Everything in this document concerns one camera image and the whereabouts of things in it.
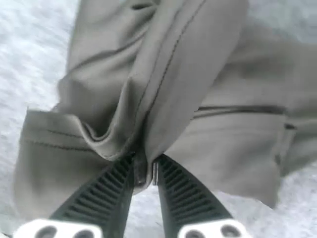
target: gray trousers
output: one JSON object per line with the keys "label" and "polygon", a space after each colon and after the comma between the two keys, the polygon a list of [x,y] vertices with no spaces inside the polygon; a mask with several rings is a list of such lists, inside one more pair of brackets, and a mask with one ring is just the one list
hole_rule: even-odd
{"label": "gray trousers", "polygon": [[281,178],[317,157],[317,46],[247,11],[246,0],[82,0],[60,102],[25,119],[19,212],[49,216],[131,150],[135,192],[166,153],[210,190],[273,207]]}

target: seam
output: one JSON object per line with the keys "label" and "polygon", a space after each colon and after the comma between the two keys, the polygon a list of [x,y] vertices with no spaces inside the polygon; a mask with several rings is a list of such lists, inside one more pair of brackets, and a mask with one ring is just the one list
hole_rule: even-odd
{"label": "seam", "polygon": [[65,147],[65,146],[53,145],[53,144],[39,142],[39,141],[33,141],[33,140],[23,140],[22,142],[27,142],[30,144],[40,145],[40,146],[54,148],[54,149],[70,150],[70,151],[78,151],[78,152],[89,152],[89,153],[96,154],[95,151],[93,151],[91,149],[87,149],[87,148],[82,148],[82,147]]}
{"label": "seam", "polygon": [[[156,91],[156,95],[155,95],[155,97],[154,97],[154,100],[153,100],[152,104],[150,105],[149,112],[150,112],[151,108],[153,107],[153,105],[154,105],[154,103],[155,103],[155,100],[156,100],[156,98],[157,98],[157,96],[158,96],[158,94],[159,94],[159,89],[160,89],[160,87],[161,87],[161,85],[162,85],[162,83],[163,83],[163,81],[164,81],[164,79],[165,79],[165,76],[166,76],[167,71],[168,71],[168,69],[169,69],[169,66],[170,66],[170,64],[171,64],[171,62],[172,62],[172,59],[173,59],[173,57],[174,57],[176,48],[177,48],[177,46],[178,46],[178,43],[179,43],[181,37],[184,35],[184,33],[186,32],[186,30],[188,29],[188,26],[190,25],[190,23],[193,22],[195,16],[196,16],[196,15],[199,13],[199,11],[202,9],[202,6],[206,3],[206,1],[207,1],[207,0],[203,0],[203,1],[199,4],[198,8],[196,9],[196,11],[195,11],[194,14],[192,15],[192,17],[188,20],[188,22],[186,23],[186,25],[185,25],[184,28],[182,29],[181,34],[179,35],[178,39],[176,40],[176,43],[175,43],[175,45],[174,45],[174,47],[173,47],[172,54],[171,54],[171,56],[170,56],[170,58],[169,58],[169,60],[168,60],[167,66],[166,66],[166,68],[165,68],[163,77],[161,78],[160,84],[159,84],[158,89],[157,89],[157,91]],[[184,1],[184,2],[183,2],[183,4],[182,4],[182,6],[181,6],[180,9],[182,9],[182,8],[184,7],[184,5],[185,5],[186,2],[187,2],[187,1]],[[137,115],[138,115],[138,112],[139,112],[139,109],[140,109],[140,105],[141,105],[141,102],[142,102],[142,100],[143,100],[143,98],[144,98],[145,92],[147,91],[148,85],[150,84],[150,82],[151,82],[152,79],[153,79],[153,74],[154,74],[154,71],[155,71],[155,68],[156,68],[158,59],[159,59],[160,52],[161,52],[162,47],[163,47],[163,43],[164,43],[164,41],[161,42],[161,45],[160,45],[160,48],[159,48],[159,52],[158,52],[158,56],[157,56],[157,58],[156,58],[156,60],[155,60],[154,67],[153,67],[153,70],[152,70],[151,75],[150,75],[150,79],[149,79],[149,81],[148,81],[148,83],[147,83],[147,85],[146,85],[146,87],[145,87],[145,90],[143,91],[143,94],[142,94],[142,96],[141,96],[141,99],[140,99],[140,101],[139,101],[139,103],[138,103],[137,110],[136,110],[136,113],[135,113],[135,116],[134,116],[134,120],[133,120],[133,131],[130,133],[129,138],[127,139],[125,145],[122,147],[121,150],[119,150],[118,152],[116,152],[116,153],[114,153],[114,154],[112,154],[112,155],[110,155],[110,156],[106,156],[105,154],[101,153],[101,155],[102,155],[104,158],[108,158],[108,159],[109,159],[109,158],[115,157],[116,155],[120,154],[122,151],[124,151],[124,150],[129,146],[129,143],[130,143],[130,141],[131,141],[131,139],[132,139],[132,136],[135,134],[135,130],[134,130],[135,128],[134,128],[134,127],[135,127],[135,124],[136,124],[136,117],[137,117]]]}
{"label": "seam", "polygon": [[82,136],[73,135],[73,134],[69,134],[69,133],[65,133],[65,132],[60,132],[60,131],[55,131],[55,130],[49,130],[49,129],[40,129],[40,130],[45,130],[45,131],[47,131],[47,132],[49,132],[49,133],[52,133],[52,134],[64,135],[64,136],[68,136],[68,137],[72,137],[72,138],[83,139]]}
{"label": "seam", "polygon": [[80,135],[74,135],[74,134],[70,134],[70,133],[66,133],[66,132],[60,132],[60,131],[56,131],[56,130],[51,130],[51,129],[46,129],[46,128],[36,128],[36,127],[30,127],[30,130],[34,130],[34,131],[46,131],[52,134],[57,134],[57,135],[64,135],[64,136],[68,136],[68,137],[72,137],[72,138],[78,138],[78,139],[84,139],[82,136]]}

